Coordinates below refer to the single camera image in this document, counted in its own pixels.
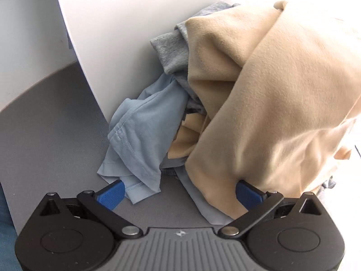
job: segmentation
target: gray surface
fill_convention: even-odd
[[[96,174],[109,145],[108,124],[78,64],[31,88],[0,113],[0,182],[19,233],[47,192],[63,198],[98,191]],[[142,229],[204,227],[180,181],[162,176],[160,194],[115,212]]]
[[[217,237],[210,228],[150,229],[124,241],[98,271],[266,271],[237,240]]]

